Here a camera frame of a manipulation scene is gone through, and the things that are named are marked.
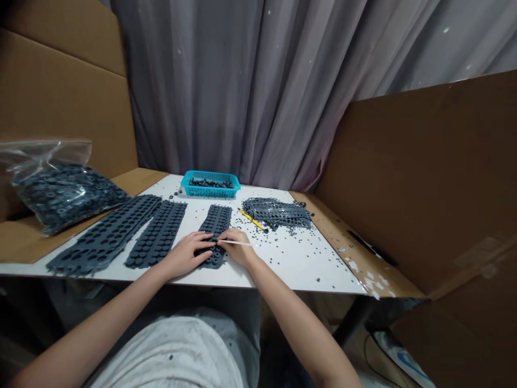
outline yellow pencil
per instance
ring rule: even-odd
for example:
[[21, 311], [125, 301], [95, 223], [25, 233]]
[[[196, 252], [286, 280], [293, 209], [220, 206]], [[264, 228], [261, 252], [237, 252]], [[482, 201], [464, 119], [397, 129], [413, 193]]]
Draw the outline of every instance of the yellow pencil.
[[244, 210], [243, 210], [243, 209], [241, 209], [241, 208], [239, 208], [239, 207], [238, 207], [237, 209], [239, 209], [239, 211], [240, 211], [242, 214], [244, 214], [244, 216], [246, 216], [246, 218], [248, 218], [252, 223], [254, 223], [256, 226], [258, 226], [260, 229], [264, 229], [264, 227], [263, 227], [261, 224], [259, 224], [257, 221], [255, 221], [253, 218], [251, 218], [251, 217], [250, 217], [249, 215], [247, 215], [246, 213], [244, 213]]

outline cardboard panel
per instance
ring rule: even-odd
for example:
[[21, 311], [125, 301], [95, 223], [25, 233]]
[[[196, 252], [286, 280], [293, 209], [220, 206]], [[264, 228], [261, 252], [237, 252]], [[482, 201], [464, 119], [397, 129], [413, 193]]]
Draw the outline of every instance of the cardboard panel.
[[499, 358], [517, 361], [517, 246], [438, 301]]
[[426, 295], [517, 231], [517, 71], [350, 104], [316, 195]]
[[[0, 44], [0, 141], [89, 138], [89, 164], [106, 177], [138, 167], [126, 78], [5, 30]], [[18, 206], [2, 195], [5, 217]]]
[[396, 268], [372, 254], [354, 239], [348, 232], [352, 229], [346, 222], [316, 196], [296, 191], [290, 191], [290, 193], [296, 201], [305, 202], [305, 208], [314, 213], [312, 218], [314, 224], [370, 296], [377, 299], [380, 297], [424, 297], [424, 294]]
[[[167, 175], [167, 172], [137, 168], [115, 177], [112, 181], [134, 196]], [[0, 262], [33, 263], [38, 261], [107, 214], [109, 211], [47, 238], [43, 237], [41, 233], [43, 228], [36, 217], [27, 217], [16, 222], [3, 222], [0, 224], [0, 246], [2, 246]]]
[[2, 27], [127, 76], [117, 17], [97, 0], [17, 0]]
[[440, 388], [513, 386], [515, 357], [498, 354], [438, 303], [420, 305], [392, 325], [397, 339], [435, 385]]

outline gray curtain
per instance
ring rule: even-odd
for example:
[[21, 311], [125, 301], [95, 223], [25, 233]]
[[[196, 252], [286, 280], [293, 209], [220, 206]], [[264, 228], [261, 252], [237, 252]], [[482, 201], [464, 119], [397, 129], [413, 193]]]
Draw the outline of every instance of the gray curtain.
[[307, 190], [348, 103], [517, 67], [513, 0], [111, 0], [140, 165]]

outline teal basket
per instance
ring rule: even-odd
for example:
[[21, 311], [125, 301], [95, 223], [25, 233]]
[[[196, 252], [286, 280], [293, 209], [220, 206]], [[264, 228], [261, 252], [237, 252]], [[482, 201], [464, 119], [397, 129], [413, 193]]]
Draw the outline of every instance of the teal basket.
[[[190, 180], [194, 178], [196, 181], [231, 183], [233, 189], [208, 188], [204, 186], [190, 186]], [[237, 191], [241, 189], [241, 184], [237, 177], [233, 174], [221, 174], [219, 172], [206, 172], [190, 170], [185, 173], [181, 180], [181, 185], [185, 188], [185, 192], [190, 197], [215, 197], [215, 198], [234, 198]]]

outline tool in hand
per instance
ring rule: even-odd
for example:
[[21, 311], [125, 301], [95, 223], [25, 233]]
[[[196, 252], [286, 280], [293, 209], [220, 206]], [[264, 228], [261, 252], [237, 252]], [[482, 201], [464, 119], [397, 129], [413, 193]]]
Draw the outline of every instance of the tool in hand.
[[259, 246], [258, 244], [249, 244], [247, 242], [239, 242], [239, 241], [231, 241], [231, 240], [219, 240], [222, 243], [229, 243], [229, 244], [237, 244], [237, 245], [247, 245], [247, 246]]
[[261, 224], [259, 224], [257, 221], [255, 221], [253, 218], [251, 218], [251, 217], [250, 217], [249, 215], [247, 215], [246, 213], [244, 213], [244, 210], [243, 210], [243, 209], [241, 209], [241, 208], [239, 208], [239, 207], [238, 207], [237, 209], [239, 209], [239, 211], [240, 211], [242, 214], [244, 214], [244, 216], [245, 216], [246, 218], [248, 218], [252, 223], [254, 223], [256, 226], [258, 226], [260, 229], [264, 229], [264, 227], [263, 227]]

